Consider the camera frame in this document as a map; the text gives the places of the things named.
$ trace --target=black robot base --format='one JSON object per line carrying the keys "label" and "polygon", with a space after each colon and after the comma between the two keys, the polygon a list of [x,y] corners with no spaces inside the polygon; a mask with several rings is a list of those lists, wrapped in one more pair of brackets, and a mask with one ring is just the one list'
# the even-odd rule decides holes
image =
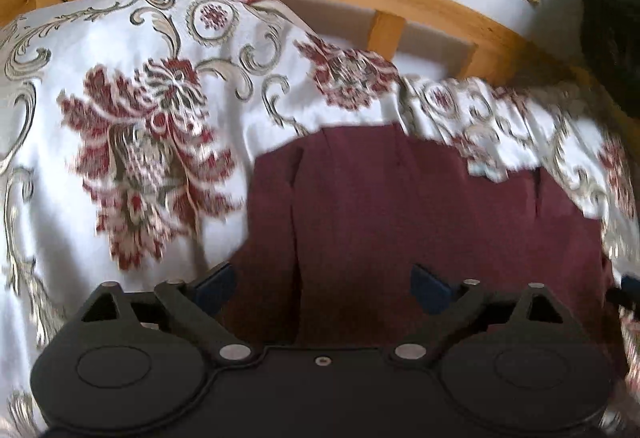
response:
{"label": "black robot base", "polygon": [[259,350],[212,317],[235,281],[225,264],[153,292],[101,285],[34,365],[45,436],[604,436],[614,372],[544,285],[453,288],[416,266],[431,317],[396,345]]}

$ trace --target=red floral pattern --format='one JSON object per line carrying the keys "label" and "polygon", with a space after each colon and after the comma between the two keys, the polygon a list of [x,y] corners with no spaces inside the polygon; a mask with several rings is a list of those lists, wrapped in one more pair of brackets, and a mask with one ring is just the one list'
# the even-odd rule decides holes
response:
{"label": "red floral pattern", "polygon": [[199,234],[202,215],[238,208],[214,188],[235,162],[229,149],[212,148],[190,61],[150,59],[133,82],[96,66],[85,76],[84,99],[61,94],[58,103],[63,124],[80,133],[75,171],[100,205],[96,229],[108,234],[120,269],[140,266],[146,254],[161,259],[178,235]]}
{"label": "red floral pattern", "polygon": [[217,4],[208,4],[200,11],[200,20],[207,30],[209,28],[220,30],[228,21],[228,13]]}
{"label": "red floral pattern", "polygon": [[526,115],[529,98],[524,93],[518,92],[515,88],[494,88],[491,94],[496,100],[508,101],[513,104],[518,113],[523,117]]}
{"label": "red floral pattern", "polygon": [[311,43],[294,41],[300,54],[313,64],[312,78],[328,105],[356,111],[393,91],[398,69],[375,52],[343,50],[315,36]]}
{"label": "red floral pattern", "polygon": [[631,176],[627,165],[624,147],[619,139],[606,137],[598,160],[607,171],[607,181],[616,195],[616,203],[620,211],[634,218],[636,216],[636,200],[631,186]]}
{"label": "red floral pattern", "polygon": [[497,162],[484,147],[471,141],[464,133],[452,136],[450,144],[458,150],[462,158],[484,164],[492,169],[497,167]]}
{"label": "red floral pattern", "polygon": [[434,88],[431,90],[433,101],[443,110],[451,110],[455,106],[453,98],[447,89]]}

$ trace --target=bed sheet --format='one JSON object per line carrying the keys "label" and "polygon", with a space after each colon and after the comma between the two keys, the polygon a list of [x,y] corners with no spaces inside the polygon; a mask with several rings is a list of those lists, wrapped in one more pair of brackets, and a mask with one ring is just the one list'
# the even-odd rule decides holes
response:
{"label": "bed sheet", "polygon": [[0,433],[36,436],[39,351],[103,281],[190,281],[246,238],[255,158],[323,126],[399,123],[478,179],[544,167],[640,275],[620,140],[580,89],[405,75],[274,0],[81,0],[0,30]]}

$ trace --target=circular pad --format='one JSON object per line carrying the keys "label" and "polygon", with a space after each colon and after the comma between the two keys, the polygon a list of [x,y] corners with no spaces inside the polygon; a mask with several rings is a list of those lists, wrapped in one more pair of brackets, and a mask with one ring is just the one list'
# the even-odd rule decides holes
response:
{"label": "circular pad", "polygon": [[526,433],[565,430],[602,413],[612,372],[596,346],[561,335],[536,344],[500,342],[500,333],[468,338],[442,360],[442,381],[466,410],[491,426]]}
{"label": "circular pad", "polygon": [[89,432],[149,426],[170,418],[203,385],[205,363],[189,342],[109,323],[82,325],[36,361],[31,388],[47,420]]}
{"label": "circular pad", "polygon": [[125,388],[142,380],[151,358],[130,346],[105,346],[86,352],[78,362],[78,376],[94,388]]}

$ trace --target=maroon fabric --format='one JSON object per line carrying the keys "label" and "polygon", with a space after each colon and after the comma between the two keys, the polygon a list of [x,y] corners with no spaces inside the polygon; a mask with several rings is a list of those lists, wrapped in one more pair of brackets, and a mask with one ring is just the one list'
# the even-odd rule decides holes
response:
{"label": "maroon fabric", "polygon": [[414,263],[497,290],[545,283],[594,338],[619,329],[603,310],[600,222],[543,169],[496,184],[398,125],[329,128],[256,160],[248,215],[224,310],[246,341],[398,341],[425,317],[409,292]]}

